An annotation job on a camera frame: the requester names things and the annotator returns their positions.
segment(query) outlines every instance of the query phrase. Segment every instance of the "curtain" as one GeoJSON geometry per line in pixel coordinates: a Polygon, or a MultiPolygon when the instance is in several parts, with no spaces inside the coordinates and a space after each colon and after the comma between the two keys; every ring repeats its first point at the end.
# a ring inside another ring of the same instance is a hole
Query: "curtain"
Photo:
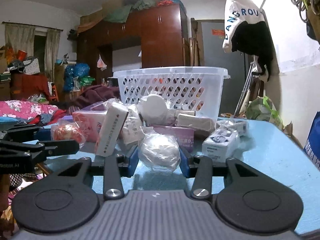
{"type": "Polygon", "coordinates": [[[28,56],[33,56],[33,43],[36,27],[23,24],[5,24],[5,44],[11,46],[15,53],[24,50],[28,56]]]}
{"type": "Polygon", "coordinates": [[[45,43],[44,72],[49,82],[54,82],[54,64],[57,60],[61,31],[49,29],[45,43]]]}

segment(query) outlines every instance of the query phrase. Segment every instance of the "pink box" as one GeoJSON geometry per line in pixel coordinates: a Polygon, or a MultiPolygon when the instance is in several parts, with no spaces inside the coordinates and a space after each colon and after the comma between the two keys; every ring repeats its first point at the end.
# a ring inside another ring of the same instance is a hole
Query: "pink box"
{"type": "Polygon", "coordinates": [[[193,129],[185,127],[154,125],[153,130],[160,134],[175,136],[179,146],[184,147],[188,152],[193,151],[193,129]]]}
{"type": "Polygon", "coordinates": [[[107,111],[75,111],[73,121],[78,122],[81,131],[87,136],[87,142],[96,142],[107,111]]]}

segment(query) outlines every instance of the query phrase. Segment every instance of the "pink floral blanket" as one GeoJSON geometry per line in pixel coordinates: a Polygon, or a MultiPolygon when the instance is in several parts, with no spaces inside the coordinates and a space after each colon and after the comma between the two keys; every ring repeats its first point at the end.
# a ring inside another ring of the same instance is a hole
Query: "pink floral blanket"
{"type": "Polygon", "coordinates": [[[41,114],[53,114],[57,106],[41,105],[28,101],[10,100],[0,101],[0,116],[23,118],[30,120],[41,114]]]}

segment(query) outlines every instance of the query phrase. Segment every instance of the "maroon blanket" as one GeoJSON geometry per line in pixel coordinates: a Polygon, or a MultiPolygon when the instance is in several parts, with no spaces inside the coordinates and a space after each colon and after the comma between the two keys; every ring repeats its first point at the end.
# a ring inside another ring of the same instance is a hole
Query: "maroon blanket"
{"type": "Polygon", "coordinates": [[[73,101],[73,105],[80,109],[92,105],[99,101],[107,101],[110,98],[119,98],[119,87],[106,87],[103,85],[96,85],[88,87],[78,98],[73,101]]]}

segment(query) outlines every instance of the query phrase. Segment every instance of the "purple box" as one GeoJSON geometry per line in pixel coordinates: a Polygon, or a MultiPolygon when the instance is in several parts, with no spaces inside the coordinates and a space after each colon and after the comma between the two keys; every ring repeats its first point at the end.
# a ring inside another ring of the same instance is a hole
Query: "purple box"
{"type": "Polygon", "coordinates": [[[73,122],[72,115],[65,115],[64,117],[62,117],[62,119],[69,122],[73,122]]]}
{"type": "Polygon", "coordinates": [[[105,111],[106,108],[104,107],[103,103],[103,101],[96,102],[92,105],[82,108],[81,111],[105,111]]]}
{"type": "Polygon", "coordinates": [[[154,125],[153,130],[164,135],[173,135],[178,141],[179,146],[185,147],[188,152],[193,151],[194,130],[185,127],[172,127],[154,125]]]}

